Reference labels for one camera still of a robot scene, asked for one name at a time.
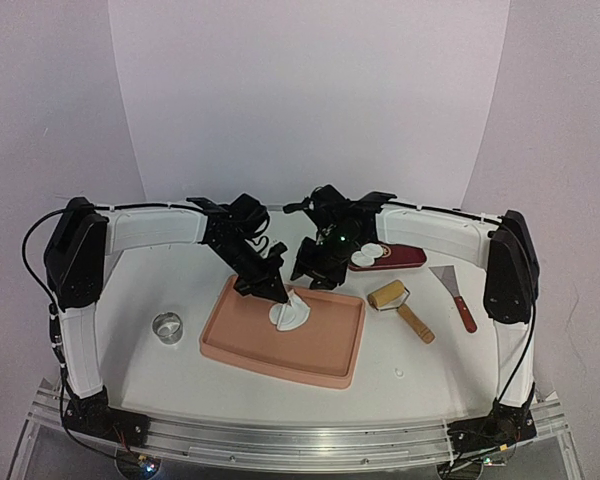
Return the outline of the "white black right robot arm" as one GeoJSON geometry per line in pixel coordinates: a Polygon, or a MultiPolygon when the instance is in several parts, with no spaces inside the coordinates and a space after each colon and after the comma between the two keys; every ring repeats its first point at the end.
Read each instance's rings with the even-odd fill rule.
{"type": "Polygon", "coordinates": [[[292,270],[295,277],[310,278],[314,288],[342,285],[346,262],[368,244],[419,247],[444,257],[429,269],[449,293],[465,329],[473,332],[477,323],[462,287],[471,271],[482,274],[482,306],[496,342],[495,398],[488,414],[450,425],[453,448],[469,453],[536,436],[531,405],[540,267],[520,212],[478,215],[409,204],[380,191],[353,200],[332,185],[315,188],[283,211],[306,214],[316,228],[313,238],[302,241],[292,270]]]}

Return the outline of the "wooden rolling pin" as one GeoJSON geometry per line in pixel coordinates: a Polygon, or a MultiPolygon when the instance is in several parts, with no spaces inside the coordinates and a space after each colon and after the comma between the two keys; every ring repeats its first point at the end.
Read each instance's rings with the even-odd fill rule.
{"type": "Polygon", "coordinates": [[[422,342],[429,345],[435,340],[433,331],[414,313],[407,301],[410,291],[394,280],[367,295],[367,302],[377,312],[395,311],[422,342]]]}

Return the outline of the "round cut dough wrapper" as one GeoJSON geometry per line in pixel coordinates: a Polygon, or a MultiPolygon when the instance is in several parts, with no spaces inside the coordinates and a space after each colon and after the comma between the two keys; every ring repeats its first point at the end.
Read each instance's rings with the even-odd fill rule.
{"type": "Polygon", "coordinates": [[[295,316],[294,308],[288,303],[276,304],[269,312],[270,322],[276,327],[286,327],[294,321],[295,316]]]}

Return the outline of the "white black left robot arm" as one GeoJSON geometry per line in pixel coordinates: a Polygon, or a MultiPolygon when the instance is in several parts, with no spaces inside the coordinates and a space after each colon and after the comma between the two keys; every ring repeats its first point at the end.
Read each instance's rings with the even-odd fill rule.
{"type": "Polygon", "coordinates": [[[100,371],[96,307],[109,256],[163,245],[206,245],[236,274],[242,296],[284,304],[280,269],[285,244],[254,246],[269,225],[267,208],[248,194],[218,205],[204,197],[181,204],[101,206],[74,197],[45,216],[58,220],[43,253],[45,275],[36,282],[49,297],[49,337],[60,366],[60,419],[70,438],[78,434],[120,446],[141,447],[150,419],[111,407],[100,371]]]}

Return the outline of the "pink plastic tray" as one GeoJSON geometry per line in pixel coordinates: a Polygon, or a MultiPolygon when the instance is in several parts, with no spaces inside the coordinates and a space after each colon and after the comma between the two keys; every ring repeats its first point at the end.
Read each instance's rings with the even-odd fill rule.
{"type": "Polygon", "coordinates": [[[234,290],[228,277],[199,339],[211,360],[286,381],[344,390],[352,383],[366,313],[359,297],[298,287],[308,320],[283,332],[271,323],[274,304],[234,290]]]}

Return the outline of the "white dough piece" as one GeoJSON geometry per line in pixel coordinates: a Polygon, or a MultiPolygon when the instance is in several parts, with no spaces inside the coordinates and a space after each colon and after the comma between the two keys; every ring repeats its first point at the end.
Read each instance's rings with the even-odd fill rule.
{"type": "Polygon", "coordinates": [[[292,288],[288,289],[289,301],[290,304],[295,311],[295,319],[294,321],[287,325],[286,327],[276,327],[276,330],[279,332],[290,332],[304,325],[309,318],[311,308],[305,303],[305,301],[299,296],[299,294],[292,288]]]}

